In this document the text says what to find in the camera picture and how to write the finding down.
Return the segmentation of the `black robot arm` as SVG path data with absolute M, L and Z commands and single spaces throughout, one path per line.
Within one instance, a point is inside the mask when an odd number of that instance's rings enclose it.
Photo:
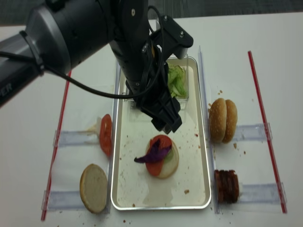
M 152 7 L 145 0 L 47 0 L 31 12 L 26 28 L 0 43 L 0 103 L 3 105 L 38 76 L 68 73 L 110 45 L 124 75 L 128 95 L 97 91 L 99 96 L 133 99 L 154 127 L 175 132 L 182 124 L 180 104 L 168 86 L 167 58 L 183 58 L 193 38 L 169 16 L 159 16 L 153 31 Z

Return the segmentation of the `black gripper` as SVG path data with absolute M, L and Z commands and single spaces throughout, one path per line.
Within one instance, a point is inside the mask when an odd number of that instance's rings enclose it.
M 180 104 L 172 98 L 168 86 L 168 67 L 159 47 L 151 42 L 135 49 L 123 42 L 112 42 L 111 49 L 126 78 L 128 95 L 114 95 L 118 99 L 133 99 L 140 111 L 152 118 L 158 131 L 175 132 L 182 124 Z

